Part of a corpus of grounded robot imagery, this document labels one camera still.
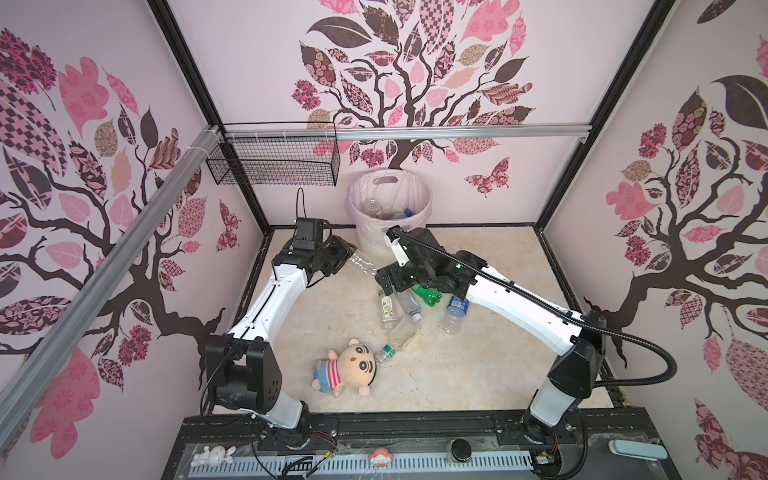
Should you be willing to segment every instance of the stuffed toy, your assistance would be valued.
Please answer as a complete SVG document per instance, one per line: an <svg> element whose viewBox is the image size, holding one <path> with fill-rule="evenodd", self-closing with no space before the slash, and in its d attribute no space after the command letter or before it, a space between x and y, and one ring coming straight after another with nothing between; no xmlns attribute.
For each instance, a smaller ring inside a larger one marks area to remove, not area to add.
<svg viewBox="0 0 768 480"><path fill-rule="evenodd" d="M373 352L355 339L349 341L341 355L328 350L327 360L318 360L315 365L312 388L323 393L331 392L338 398L344 386L358 389L362 396L371 393L370 384L376 376L376 361Z"/></svg>

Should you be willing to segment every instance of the marble floor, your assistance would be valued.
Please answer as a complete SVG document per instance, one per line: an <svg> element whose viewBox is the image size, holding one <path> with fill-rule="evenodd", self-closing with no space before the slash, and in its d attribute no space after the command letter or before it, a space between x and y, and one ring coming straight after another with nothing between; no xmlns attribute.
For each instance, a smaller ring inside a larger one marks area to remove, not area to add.
<svg viewBox="0 0 768 480"><path fill-rule="evenodd" d="M468 250L486 259L520 286L565 306L535 232L530 227L453 227L431 229L448 252ZM354 229L334 234L359 244ZM277 230L268 262L293 234ZM261 272L253 300L266 284ZM373 351L386 344L377 310L378 286L347 265L306 290L294 303L273 349L283 373L283 388L305 401L312 412L525 409L546 377L555 355L531 334L482 306L470 305L462 331L443 333L438 323L449 298L422 308L421 331L391 363L376 373L368 397L347 388L338 399L312 390L313 368L328 349L338 353L356 338ZM581 404L611 407L605 389ZM217 407L214 412L224 412Z"/></svg>

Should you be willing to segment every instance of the black wire basket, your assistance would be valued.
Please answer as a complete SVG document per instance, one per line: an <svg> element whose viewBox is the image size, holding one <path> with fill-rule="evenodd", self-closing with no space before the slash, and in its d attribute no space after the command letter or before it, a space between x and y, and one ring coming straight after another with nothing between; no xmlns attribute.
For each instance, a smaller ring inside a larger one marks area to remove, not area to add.
<svg viewBox="0 0 768 480"><path fill-rule="evenodd" d="M217 184L333 185L339 178L339 142L333 122L259 122L237 125L305 125L227 135L206 162Z"/></svg>

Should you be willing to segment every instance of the black cable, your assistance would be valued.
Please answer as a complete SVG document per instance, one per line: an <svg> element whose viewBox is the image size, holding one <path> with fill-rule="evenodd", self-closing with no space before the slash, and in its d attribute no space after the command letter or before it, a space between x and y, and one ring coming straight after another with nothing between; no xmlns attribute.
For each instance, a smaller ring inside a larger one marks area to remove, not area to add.
<svg viewBox="0 0 768 480"><path fill-rule="evenodd" d="M655 376L649 376L639 379L609 379L609 380L598 380L594 383L595 388L597 387L609 387L609 386L643 386L643 385L655 385L657 383L666 382L667 380L671 379L675 376L675 373L677 373L677 362L675 362L674 357L665 349L661 348L660 346L656 345L655 343L649 342L646 339L642 339L639 336L634 336L629 333L619 332L617 330L608 329L608 328L602 328L599 326L592 325L591 323L584 322L579 319L575 319L571 316L570 311L564 311L561 310L555 306L550 305L549 303L546 303L542 299L536 297L536 295L533 295L532 293L521 289L520 287L516 286L514 282L505 282L504 280L497 278L493 275L490 275L478 268L475 268L472 265L468 265L467 263L463 262L461 259L451 255L448 252L445 252L444 250L440 250L437 247L434 247L426 242L423 242L417 238L411 237L407 233L403 232L402 230L392 230L392 232L397 236L404 240L408 240L409 242L413 242L416 245L419 245L421 247L426 248L427 250L431 250L433 252L439 253L440 255L443 255L444 257L447 257L451 260L453 260L456 263L459 263L460 265L464 266L465 268L469 269L471 272L478 274L481 278L484 278L490 282L493 282L499 286L504 287L508 291L512 291L517 293L518 295L522 296L523 298L535 303L536 305L540 306L544 310L547 310L549 313L552 313L553 315L556 315L558 318L562 319L566 323L571 323L576 326L580 326L582 329L591 330L593 332L598 332L602 335L608 335L613 336L615 338L620 338L622 340L625 340L629 343L634 343L635 345L639 345L644 347L645 349L649 349L651 352L656 353L658 356L660 356L664 361L667 363L667 369L664 370L663 373Z"/></svg>
<svg viewBox="0 0 768 480"><path fill-rule="evenodd" d="M587 461L587 450L589 446L589 435L587 434L587 426L584 424L584 417L581 415L581 409L578 409L578 419L581 423L581 442L583 446L581 448L581 457L578 459L578 462L576 462L576 465L563 474L546 475L540 472L534 472L534 475L543 480L568 480L569 478L575 477L576 474L581 471L584 467L584 463Z"/></svg>

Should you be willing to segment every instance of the clear plastic bottle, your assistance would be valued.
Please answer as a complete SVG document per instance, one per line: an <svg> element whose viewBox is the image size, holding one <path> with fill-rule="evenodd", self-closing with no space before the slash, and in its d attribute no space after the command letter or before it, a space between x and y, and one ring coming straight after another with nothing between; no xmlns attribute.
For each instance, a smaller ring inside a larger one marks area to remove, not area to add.
<svg viewBox="0 0 768 480"><path fill-rule="evenodd" d="M448 308L445 309L445 316L442 317L440 328L449 335L455 335L462 328L464 317L467 316L469 302L462 300L456 295L451 297Z"/></svg>

